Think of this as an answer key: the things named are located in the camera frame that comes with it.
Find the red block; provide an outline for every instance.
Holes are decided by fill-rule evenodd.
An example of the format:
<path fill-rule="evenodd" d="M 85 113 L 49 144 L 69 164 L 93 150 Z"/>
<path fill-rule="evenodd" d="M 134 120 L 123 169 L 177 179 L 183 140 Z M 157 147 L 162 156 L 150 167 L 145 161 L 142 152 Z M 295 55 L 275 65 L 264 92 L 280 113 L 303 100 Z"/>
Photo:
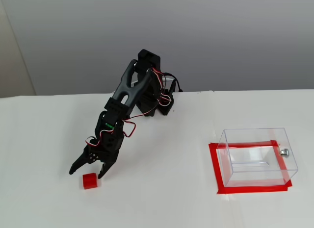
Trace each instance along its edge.
<path fill-rule="evenodd" d="M 97 175 L 96 173 L 90 173 L 83 175 L 83 186 L 84 189 L 91 189 L 97 187 Z"/>

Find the acrylic box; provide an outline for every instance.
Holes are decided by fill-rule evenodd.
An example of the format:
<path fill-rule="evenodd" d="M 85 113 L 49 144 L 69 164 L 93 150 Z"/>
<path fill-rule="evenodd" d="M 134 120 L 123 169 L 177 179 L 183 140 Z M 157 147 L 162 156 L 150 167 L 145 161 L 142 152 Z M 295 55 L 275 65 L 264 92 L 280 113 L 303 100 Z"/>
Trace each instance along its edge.
<path fill-rule="evenodd" d="M 298 171 L 284 128 L 225 129 L 217 156 L 225 187 L 284 185 Z"/>

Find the robotic arm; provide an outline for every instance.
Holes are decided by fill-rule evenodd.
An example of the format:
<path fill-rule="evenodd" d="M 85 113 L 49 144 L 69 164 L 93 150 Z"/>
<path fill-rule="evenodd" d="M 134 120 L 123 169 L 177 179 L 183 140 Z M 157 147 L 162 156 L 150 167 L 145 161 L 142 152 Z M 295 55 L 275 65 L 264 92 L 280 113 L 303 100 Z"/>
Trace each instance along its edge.
<path fill-rule="evenodd" d="M 131 87 L 134 72 L 137 73 L 138 82 Z M 69 174 L 84 164 L 92 164 L 97 160 L 103 163 L 98 179 L 110 169 L 117 160 L 124 137 L 130 137 L 135 130 L 134 128 L 129 136 L 123 132 L 123 125 L 130 123 L 128 120 L 135 105 L 145 116 L 154 116 L 157 108 L 163 115 L 169 113 L 173 105 L 172 93 L 178 80 L 174 77 L 169 90 L 165 89 L 162 84 L 162 76 L 165 75 L 173 76 L 161 73 L 160 57 L 147 50 L 138 54 L 138 60 L 130 62 L 117 90 L 105 105 L 106 110 L 98 118 L 96 137 L 87 142 L 82 155 L 72 164 Z M 124 96 L 128 96 L 128 99 L 122 104 Z"/>

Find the white tabletop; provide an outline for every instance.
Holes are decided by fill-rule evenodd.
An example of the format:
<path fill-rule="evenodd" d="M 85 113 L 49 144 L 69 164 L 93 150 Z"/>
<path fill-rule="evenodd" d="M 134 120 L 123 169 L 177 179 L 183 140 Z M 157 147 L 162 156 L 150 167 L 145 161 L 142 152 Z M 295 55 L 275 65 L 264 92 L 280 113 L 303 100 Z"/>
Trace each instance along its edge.
<path fill-rule="evenodd" d="M 314 91 L 175 94 L 168 116 L 134 120 L 135 134 L 124 139 L 100 187 L 83 190 L 81 176 L 98 173 L 101 164 L 68 171 L 110 96 L 0 99 L 0 227 L 295 228 L 313 222 Z M 250 127 L 286 128 L 299 167 L 293 186 L 217 195 L 208 143 L 224 128 Z"/>
<path fill-rule="evenodd" d="M 180 93 L 168 116 L 134 119 L 99 188 L 68 171 L 110 94 L 0 100 L 0 227 L 223 227 L 208 143 L 209 95 Z M 135 109 L 132 114 L 139 114 Z"/>

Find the gray wall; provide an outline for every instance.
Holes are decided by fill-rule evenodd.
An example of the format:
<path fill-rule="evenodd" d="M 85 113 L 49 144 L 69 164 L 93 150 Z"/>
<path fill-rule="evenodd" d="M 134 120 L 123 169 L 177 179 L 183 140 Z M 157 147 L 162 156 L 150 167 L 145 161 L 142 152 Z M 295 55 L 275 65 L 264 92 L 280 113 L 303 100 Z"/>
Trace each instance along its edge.
<path fill-rule="evenodd" d="M 0 98 L 20 95 L 35 91 L 0 0 Z"/>
<path fill-rule="evenodd" d="M 3 0 L 38 95 L 113 91 L 146 48 L 185 91 L 314 88 L 314 0 Z"/>

